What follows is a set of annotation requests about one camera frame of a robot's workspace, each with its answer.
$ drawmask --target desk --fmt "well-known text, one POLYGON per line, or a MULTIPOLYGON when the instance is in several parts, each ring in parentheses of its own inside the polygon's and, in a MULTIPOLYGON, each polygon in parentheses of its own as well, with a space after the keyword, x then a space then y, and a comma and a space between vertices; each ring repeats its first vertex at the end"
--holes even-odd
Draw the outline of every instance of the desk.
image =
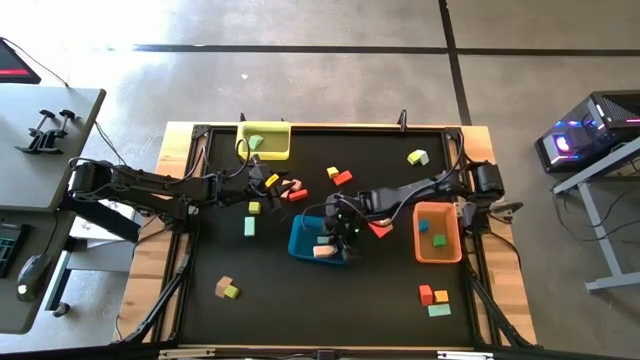
MULTIPOLYGON (((189 145, 191 143, 191 133, 193 126, 196 124, 205 123, 170 122, 167 124, 158 165, 156 167, 157 173, 174 177, 183 176, 189 145)), ((358 124, 343 126, 381 125, 358 124)), ((466 142, 465 148, 471 158, 495 161, 489 132, 486 127, 463 127, 463 131, 466 142)), ((512 241, 510 226, 497 222, 492 222, 491 225, 494 232, 512 241)), ((144 229, 141 236, 157 231, 161 227, 162 224, 159 221, 155 221, 144 229)), ((120 310, 119 326, 124 335, 132 332, 136 328, 139 322, 147 315, 160 293, 170 240, 171 234, 165 233, 149 239, 136 249, 120 310)), ((185 244, 186 236, 181 239, 180 245, 184 247, 185 244)), ((497 239, 491 239, 490 236, 485 237, 484 245, 491 288, 496 303, 511 323, 518 329, 520 334, 530 342, 535 343, 536 339, 529 314, 529 306, 515 254, 497 239)), ((162 326, 162 339, 166 339, 167 336, 169 336, 173 322, 175 297, 176 295, 174 295, 174 298, 167 307, 162 326)), ((477 297, 476 304, 480 320, 480 331, 485 341, 489 343, 490 332, 486 312, 482 302, 477 297)))

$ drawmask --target wooden block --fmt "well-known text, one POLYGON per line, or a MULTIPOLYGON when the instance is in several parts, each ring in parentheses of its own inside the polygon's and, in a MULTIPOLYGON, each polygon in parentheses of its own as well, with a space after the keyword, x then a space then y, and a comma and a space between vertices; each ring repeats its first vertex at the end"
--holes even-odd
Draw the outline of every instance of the wooden block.
POLYGON ((271 175, 271 177, 267 179, 267 181, 264 182, 264 185, 266 187, 270 187, 271 185, 273 185, 274 182, 278 181, 279 178, 280 177, 278 176, 278 174, 273 174, 271 175))
POLYGON ((309 192, 307 189, 296 191, 294 193, 289 194, 289 201, 298 201, 300 199, 304 199, 309 196, 309 192))
POLYGON ((433 247, 441 247, 447 245, 447 238, 444 235, 435 235, 433 237, 433 247))
POLYGON ((448 302, 449 301, 449 294, 447 293, 447 290, 435 291, 433 293, 433 295, 436 297, 436 302, 448 302))
POLYGON ((427 165, 429 162, 429 155, 427 155, 427 152, 424 150, 415 150, 407 156, 407 161, 409 161, 409 164, 411 165, 415 165, 418 162, 422 165, 427 165))
POLYGON ((330 167, 327 169, 327 175, 329 175, 329 179, 333 179, 334 177, 338 176, 338 174, 340 174, 340 172, 335 167, 330 167))
POLYGON ((429 316, 431 317, 451 315, 451 308, 449 307, 449 304, 429 305, 429 307, 427 307, 427 310, 429 311, 429 316))
POLYGON ((318 245, 329 245, 331 238, 328 236, 318 236, 316 242, 318 245))
POLYGON ((318 245, 313 247, 313 257, 316 258, 332 257, 336 252, 338 252, 338 249, 333 245, 318 245))
POLYGON ((233 281, 233 279, 231 279, 228 276, 223 276, 222 279, 220 279, 220 281, 218 281, 218 283, 216 284, 216 296, 219 298, 224 298, 224 290, 227 288, 227 286, 231 285, 231 282, 233 281))
MULTIPOLYGON (((290 182, 291 182, 291 180, 282 180, 282 185, 287 185, 290 182)), ((283 192, 282 194, 280 194, 280 198, 287 200, 289 198, 289 191, 291 191, 291 189, 289 189, 289 190, 283 192)))
POLYGON ((431 291, 431 286, 420 285, 418 291, 420 292, 420 303, 422 306, 433 304, 433 291, 431 291))
POLYGON ((260 203, 257 201, 249 202, 249 214, 257 215, 260 214, 260 203))
POLYGON ((425 219, 418 221, 418 229, 420 229, 420 232, 427 232, 429 230, 429 221, 425 219))
POLYGON ((224 289, 224 294, 225 296, 228 296, 232 299, 235 299, 238 296, 238 293, 240 292, 240 289, 238 289, 237 287, 233 286, 233 285, 229 285, 227 286, 226 289, 224 289))
POLYGON ((336 183, 336 185, 340 186, 348 181, 350 181, 351 179, 353 179, 353 176, 351 176, 351 172, 349 170, 343 172, 342 174, 336 176, 333 178, 333 182, 336 183))
POLYGON ((256 235, 256 218, 247 216, 244 218, 244 236, 256 235))
POLYGON ((260 144, 262 143, 262 140, 264 140, 264 138, 260 135, 252 135, 249 138, 249 148, 251 150, 255 150, 258 148, 258 146, 260 146, 260 144))
POLYGON ((291 187, 291 191, 300 191, 302 189, 302 181, 293 179, 294 185, 291 187))
POLYGON ((371 230, 373 230, 373 233, 376 234, 378 238, 382 238, 383 236, 387 235, 389 231, 393 230, 393 225, 391 225, 391 222, 389 222, 389 225, 387 226, 376 226, 372 223, 369 223, 369 227, 371 228, 371 230))

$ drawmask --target table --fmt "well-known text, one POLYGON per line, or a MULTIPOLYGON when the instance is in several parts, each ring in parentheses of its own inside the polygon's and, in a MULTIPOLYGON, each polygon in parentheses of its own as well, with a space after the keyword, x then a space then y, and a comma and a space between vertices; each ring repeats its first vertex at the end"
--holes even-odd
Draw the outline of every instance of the table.
MULTIPOLYGON (((0 85, 0 150, 4 159, 10 159, 3 160, 0 170, 5 175, 11 174, 3 178, 0 219, 31 226, 7 277, 0 279, 0 333, 26 333, 35 320, 75 218, 70 211, 57 211, 54 215, 71 177, 67 162, 69 158, 80 155, 105 94, 101 89, 0 85), (77 120, 67 123, 68 135, 55 142, 54 146, 59 147, 63 154, 27 155, 13 148, 15 145, 28 145, 31 137, 27 128, 36 126, 41 118, 38 114, 41 108, 54 113, 66 108, 78 116, 77 120), (51 256, 52 264, 46 275, 45 287, 36 301, 21 302, 16 297, 16 281, 22 264, 32 255, 42 253, 49 241, 47 255, 51 256)), ((57 128, 60 116, 57 117, 55 122, 48 120, 43 124, 41 130, 57 128)))
MULTIPOLYGON (((191 142, 193 126, 197 124, 237 125, 237 123, 193 123, 170 122, 167 125, 164 141, 160 150, 160 157, 156 172, 174 177, 182 177, 185 170, 187 154, 191 142)), ((397 125, 365 125, 365 124, 331 124, 332 126, 371 127, 397 125)), ((294 126, 318 126, 317 124, 294 124, 294 126)), ((486 127, 462 127, 465 134, 466 151, 473 159, 487 159, 495 161, 489 132, 486 127)), ((493 222, 494 232, 512 241, 510 226, 493 222)), ((147 226, 141 236, 162 228, 159 221, 147 226)), ((135 329, 139 322, 147 315, 155 303, 162 286, 162 279, 169 252, 170 233, 164 233, 149 239, 138 246, 129 274, 129 281, 125 290, 120 315, 119 326, 123 334, 135 329)), ((186 236, 183 236, 180 246, 184 248, 186 236)), ((489 278, 496 303, 501 307, 507 318, 518 331, 530 342, 536 341, 529 306, 518 268, 517 258, 508 247, 497 239, 487 236, 484 240, 485 257, 489 268, 489 278)), ((176 295, 167 307, 164 323, 162 324, 161 339, 166 339, 173 322, 176 295)), ((476 305, 480 320, 480 331, 486 342, 490 343, 488 320, 482 302, 476 296, 476 305)))

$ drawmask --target gray desk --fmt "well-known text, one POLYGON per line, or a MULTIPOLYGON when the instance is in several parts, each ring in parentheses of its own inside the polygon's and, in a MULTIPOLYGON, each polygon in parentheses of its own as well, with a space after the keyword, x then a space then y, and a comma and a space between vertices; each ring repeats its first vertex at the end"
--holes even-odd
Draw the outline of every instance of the gray desk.
POLYGON ((29 236, 19 248, 7 277, 0 279, 0 333, 23 334, 33 325, 45 291, 35 302, 20 302, 16 297, 16 279, 22 264, 30 256, 42 253, 51 239, 47 255, 53 258, 54 264, 47 274, 46 284, 51 280, 55 262, 60 257, 75 217, 71 212, 59 211, 54 215, 52 211, 59 203, 71 175, 67 160, 64 159, 80 155, 105 95, 106 92, 100 89, 0 84, 0 134, 4 134, 0 136, 0 219, 31 226, 29 236), (56 140, 56 146, 65 151, 63 155, 26 155, 13 148, 14 145, 28 144, 30 137, 27 136, 27 128, 37 124, 40 108, 56 113, 66 108, 80 117, 79 122, 67 125, 72 136, 56 140), (15 130, 18 122, 24 127, 20 132, 15 130), (25 156, 38 158, 28 158, 23 162, 21 159, 25 156), (15 200, 21 192, 34 192, 41 199, 27 196, 23 198, 25 206, 17 210, 20 207, 16 206, 19 204, 15 200))

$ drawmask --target black table surface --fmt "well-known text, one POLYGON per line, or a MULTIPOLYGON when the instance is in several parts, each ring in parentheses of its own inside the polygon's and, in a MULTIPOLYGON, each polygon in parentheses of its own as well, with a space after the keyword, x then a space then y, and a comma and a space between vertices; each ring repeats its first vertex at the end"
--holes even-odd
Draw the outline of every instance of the black table surface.
MULTIPOLYGON (((214 137, 209 159, 213 169, 237 168, 234 132, 214 137)), ((324 265, 290 256, 291 223, 309 205, 324 202, 338 188, 326 168, 350 170, 344 194, 396 187, 442 172, 447 163, 440 133, 295 130, 291 155, 274 164, 288 168, 310 193, 283 202, 280 222, 263 203, 256 236, 244 237, 247 203, 204 214, 189 283, 182 344, 271 346, 426 347, 472 344, 471 315, 462 263, 421 264, 415 259, 412 211, 407 207, 394 230, 378 239, 369 230, 356 246, 362 259, 346 266, 324 265), (410 166, 407 155, 426 150, 427 166, 410 166), (214 295, 222 276, 233 278, 237 299, 214 295), (420 304, 418 286, 447 290, 452 315, 429 317, 420 304)), ((323 208, 309 211, 321 215, 323 208)))

